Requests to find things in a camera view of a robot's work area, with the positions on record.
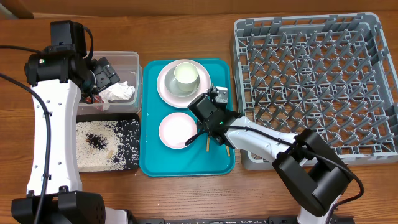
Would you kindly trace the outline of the white napkin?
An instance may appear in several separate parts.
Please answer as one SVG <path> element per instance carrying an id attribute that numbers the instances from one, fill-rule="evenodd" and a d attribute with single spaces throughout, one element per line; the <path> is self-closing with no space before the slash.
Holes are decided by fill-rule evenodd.
<path id="1" fill-rule="evenodd" d="M 135 93 L 136 89 L 127 84 L 127 81 L 115 83 L 99 93 L 104 102 L 115 100 L 128 100 Z"/>

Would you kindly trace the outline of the red snack wrapper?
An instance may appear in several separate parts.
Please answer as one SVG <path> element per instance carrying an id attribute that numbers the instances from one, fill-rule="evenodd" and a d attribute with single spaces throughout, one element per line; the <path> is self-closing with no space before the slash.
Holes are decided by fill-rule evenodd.
<path id="1" fill-rule="evenodd" d="M 86 104 L 89 104 L 91 107 L 94 107 L 97 110 L 103 111 L 104 110 L 104 106 L 103 106 L 104 101 L 102 100 L 102 98 L 99 95 L 94 95 L 93 98 L 94 98 L 93 104 L 91 104 L 90 96 L 86 97 L 83 100 L 83 102 Z"/>

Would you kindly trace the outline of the pink bowl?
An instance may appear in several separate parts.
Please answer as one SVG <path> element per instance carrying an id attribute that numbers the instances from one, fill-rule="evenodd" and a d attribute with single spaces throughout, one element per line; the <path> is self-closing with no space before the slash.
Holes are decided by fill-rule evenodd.
<path id="1" fill-rule="evenodd" d="M 196 133 L 196 123 L 186 113 L 169 114 L 159 125 L 160 140 L 171 149 L 185 148 L 186 141 Z"/>

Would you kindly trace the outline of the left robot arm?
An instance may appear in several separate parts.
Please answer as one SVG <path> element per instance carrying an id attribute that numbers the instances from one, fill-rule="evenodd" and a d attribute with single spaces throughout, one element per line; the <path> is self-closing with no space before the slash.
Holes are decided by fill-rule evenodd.
<path id="1" fill-rule="evenodd" d="M 83 191 L 76 157 L 80 100 L 119 76 L 105 58 L 93 58 L 93 44 L 85 41 L 91 32 L 82 24 L 52 22 L 50 35 L 51 44 L 33 50 L 24 67 L 35 107 L 34 159 L 27 195 L 12 201 L 12 216 L 19 223 L 134 223 L 130 211 Z"/>

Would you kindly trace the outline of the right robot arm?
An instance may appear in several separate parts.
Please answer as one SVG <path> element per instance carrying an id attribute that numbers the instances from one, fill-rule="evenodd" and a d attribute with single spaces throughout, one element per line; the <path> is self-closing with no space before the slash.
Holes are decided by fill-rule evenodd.
<path id="1" fill-rule="evenodd" d="M 274 131 L 228 110 L 205 93 L 188 109 L 198 120 L 201 134 L 272 164 L 301 206 L 298 223 L 330 223 L 354 175 L 319 134 L 311 129 L 300 134 Z"/>

